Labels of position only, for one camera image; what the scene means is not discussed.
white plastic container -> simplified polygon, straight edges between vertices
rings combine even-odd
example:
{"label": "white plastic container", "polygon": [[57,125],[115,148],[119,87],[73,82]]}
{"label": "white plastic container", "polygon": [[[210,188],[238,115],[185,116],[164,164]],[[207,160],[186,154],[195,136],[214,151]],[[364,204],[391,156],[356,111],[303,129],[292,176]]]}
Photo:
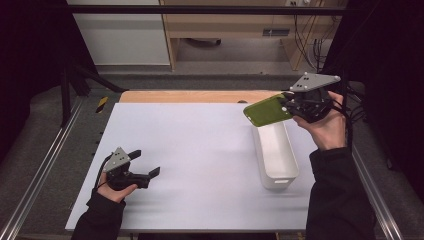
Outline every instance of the white plastic container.
{"label": "white plastic container", "polygon": [[253,127],[262,185],[267,189],[287,188],[299,175],[299,167],[284,122]]}

green object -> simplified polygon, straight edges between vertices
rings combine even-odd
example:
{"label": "green object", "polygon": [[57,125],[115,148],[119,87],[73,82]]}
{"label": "green object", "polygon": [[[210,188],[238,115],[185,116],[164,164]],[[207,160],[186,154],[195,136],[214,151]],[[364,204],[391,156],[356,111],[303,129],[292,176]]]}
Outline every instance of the green object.
{"label": "green object", "polygon": [[256,127],[284,121],[292,118],[292,115],[282,105],[286,101],[283,94],[277,94],[249,105],[243,110],[243,113]]}

wooden furniture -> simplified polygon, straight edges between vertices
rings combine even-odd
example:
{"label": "wooden furniture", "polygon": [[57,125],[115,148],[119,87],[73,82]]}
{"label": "wooden furniture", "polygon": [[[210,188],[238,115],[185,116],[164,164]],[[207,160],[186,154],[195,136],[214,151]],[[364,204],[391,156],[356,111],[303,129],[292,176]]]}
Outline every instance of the wooden furniture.
{"label": "wooden furniture", "polygon": [[279,91],[127,91],[120,103],[254,103],[271,97]]}
{"label": "wooden furniture", "polygon": [[[286,6],[286,0],[160,0],[161,5],[218,5],[218,6]],[[311,0],[308,6],[334,7],[341,4],[337,0]],[[181,38],[281,38],[293,70],[298,70],[308,45],[314,39],[332,39],[340,17],[298,16],[297,27],[294,16],[280,15],[210,15],[210,14],[164,14],[163,21],[172,69],[175,69],[178,45]],[[285,29],[287,36],[264,34],[265,29]],[[298,45],[295,42],[296,29],[299,33]]]}

white tabletop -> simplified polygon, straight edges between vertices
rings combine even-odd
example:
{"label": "white tabletop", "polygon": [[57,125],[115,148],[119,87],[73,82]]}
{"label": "white tabletop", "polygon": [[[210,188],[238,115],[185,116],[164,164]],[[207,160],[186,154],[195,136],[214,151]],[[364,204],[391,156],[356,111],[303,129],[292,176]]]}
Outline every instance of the white tabletop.
{"label": "white tabletop", "polygon": [[285,122],[299,176],[285,190],[260,181],[252,125],[245,104],[117,103],[66,224],[73,230],[103,160],[118,146],[142,150],[130,171],[161,173],[148,189],[125,200],[122,230],[136,232],[227,232],[305,229],[314,183],[309,133]]}

wall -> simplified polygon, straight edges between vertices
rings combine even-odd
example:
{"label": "wall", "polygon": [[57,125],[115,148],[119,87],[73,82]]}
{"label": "wall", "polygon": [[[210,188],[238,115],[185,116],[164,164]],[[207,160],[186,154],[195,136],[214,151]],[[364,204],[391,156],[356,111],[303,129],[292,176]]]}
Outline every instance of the wall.
{"label": "wall", "polygon": [[[156,0],[67,0],[68,4],[158,5]],[[159,14],[74,14],[96,65],[169,65]]]}

